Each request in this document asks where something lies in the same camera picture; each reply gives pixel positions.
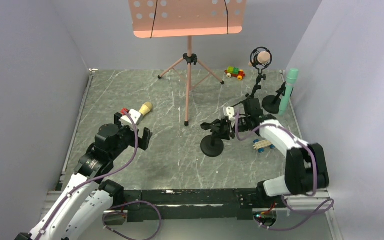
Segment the teal microphone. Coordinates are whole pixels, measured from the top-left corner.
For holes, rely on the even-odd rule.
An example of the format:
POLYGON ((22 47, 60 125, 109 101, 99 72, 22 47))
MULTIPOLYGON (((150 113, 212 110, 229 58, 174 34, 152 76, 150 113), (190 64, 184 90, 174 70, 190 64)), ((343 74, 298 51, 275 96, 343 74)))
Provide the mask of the teal microphone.
POLYGON ((279 108, 278 108, 279 110, 278 114, 280 116, 282 116, 287 109, 295 83, 298 79, 298 75, 299 75, 299 70, 297 68, 290 68, 286 74, 286 77, 284 78, 284 83, 285 83, 284 96, 282 97, 279 104, 279 108))

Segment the pink microphone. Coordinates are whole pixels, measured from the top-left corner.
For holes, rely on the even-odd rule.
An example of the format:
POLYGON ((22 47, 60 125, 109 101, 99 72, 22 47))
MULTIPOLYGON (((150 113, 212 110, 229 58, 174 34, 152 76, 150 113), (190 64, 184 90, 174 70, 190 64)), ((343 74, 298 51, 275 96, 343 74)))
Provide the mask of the pink microphone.
POLYGON ((249 66, 257 66, 267 64, 271 61, 271 53, 267 51, 254 52, 250 56, 249 66))

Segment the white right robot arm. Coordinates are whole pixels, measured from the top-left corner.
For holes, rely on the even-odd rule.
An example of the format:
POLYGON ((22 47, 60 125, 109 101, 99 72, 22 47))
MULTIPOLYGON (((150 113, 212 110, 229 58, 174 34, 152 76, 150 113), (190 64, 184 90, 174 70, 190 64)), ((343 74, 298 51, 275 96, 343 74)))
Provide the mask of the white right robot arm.
POLYGON ((215 158, 224 151, 224 140, 239 141, 240 133, 250 132, 270 142, 285 157, 284 174, 257 184, 256 194, 260 199, 278 196, 313 196, 318 189, 330 184, 323 147, 310 144, 286 129, 276 117, 264 113, 257 98, 241 101, 244 113, 228 106, 223 109, 222 118, 200 127, 209 131, 200 143, 201 151, 215 158))

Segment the yellow microphone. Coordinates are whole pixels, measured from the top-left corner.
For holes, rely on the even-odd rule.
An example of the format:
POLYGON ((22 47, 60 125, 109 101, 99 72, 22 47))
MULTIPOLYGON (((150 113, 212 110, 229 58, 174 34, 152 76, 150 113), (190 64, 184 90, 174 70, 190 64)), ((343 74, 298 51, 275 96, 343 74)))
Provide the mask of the yellow microphone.
POLYGON ((151 102, 145 102, 139 109, 139 113, 142 116, 146 116, 148 113, 152 111, 152 109, 153 109, 153 104, 151 102))

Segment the black round-base mic stand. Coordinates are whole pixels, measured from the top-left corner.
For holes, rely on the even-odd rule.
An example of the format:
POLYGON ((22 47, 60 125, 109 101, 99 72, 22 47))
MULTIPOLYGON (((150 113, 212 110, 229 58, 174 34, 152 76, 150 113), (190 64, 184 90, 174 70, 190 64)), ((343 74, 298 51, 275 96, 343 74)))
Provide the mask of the black round-base mic stand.
POLYGON ((224 151, 224 143, 221 139, 213 139, 211 135, 211 123, 204 122, 200 125, 202 130, 209 131, 210 135, 205 136, 200 143, 200 149, 204 155, 215 158, 224 151))
POLYGON ((283 115, 284 111, 280 110, 281 102, 286 93, 286 82, 284 82, 281 87, 276 91, 276 95, 266 96, 261 104, 264 110, 270 114, 279 114, 283 115))

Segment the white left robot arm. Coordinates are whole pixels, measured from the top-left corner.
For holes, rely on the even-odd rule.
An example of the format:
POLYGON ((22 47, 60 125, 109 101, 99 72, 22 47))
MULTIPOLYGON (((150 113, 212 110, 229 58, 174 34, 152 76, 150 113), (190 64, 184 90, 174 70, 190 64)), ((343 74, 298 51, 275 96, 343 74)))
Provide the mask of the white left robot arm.
POLYGON ((104 211, 125 202, 124 187, 108 180, 114 161, 128 147, 145 151, 152 133, 144 128, 138 136, 137 124, 143 114, 123 109, 114 122, 102 125, 94 142, 80 158, 64 191, 43 219, 17 240, 77 240, 104 211))

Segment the black tripod microphone stand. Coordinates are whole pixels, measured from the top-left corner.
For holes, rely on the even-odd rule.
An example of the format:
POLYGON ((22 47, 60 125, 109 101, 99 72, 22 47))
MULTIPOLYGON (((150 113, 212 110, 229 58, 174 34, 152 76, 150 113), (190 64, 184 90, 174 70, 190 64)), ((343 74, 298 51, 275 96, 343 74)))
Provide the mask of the black tripod microphone stand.
MULTIPOLYGON (((269 53, 271 53, 271 51, 268 48, 263 47, 263 46, 255 48, 252 51, 252 53, 255 53, 255 52, 257 52, 257 53, 260 53, 260 52, 269 52, 269 53)), ((251 94, 247 93, 245 95, 245 99, 240 102, 241 104, 243 104, 245 101, 247 101, 249 99, 254 99, 256 92, 258 90, 262 89, 262 86, 260 85, 260 83, 261 83, 262 80, 266 79, 266 75, 263 73, 263 71, 266 70, 272 64, 272 61, 273 61, 273 55, 271 53, 271 61, 269 63, 262 64, 262 65, 251 66, 251 67, 253 67, 253 68, 255 68, 257 70, 257 78, 255 80, 255 85, 252 88, 251 94)))

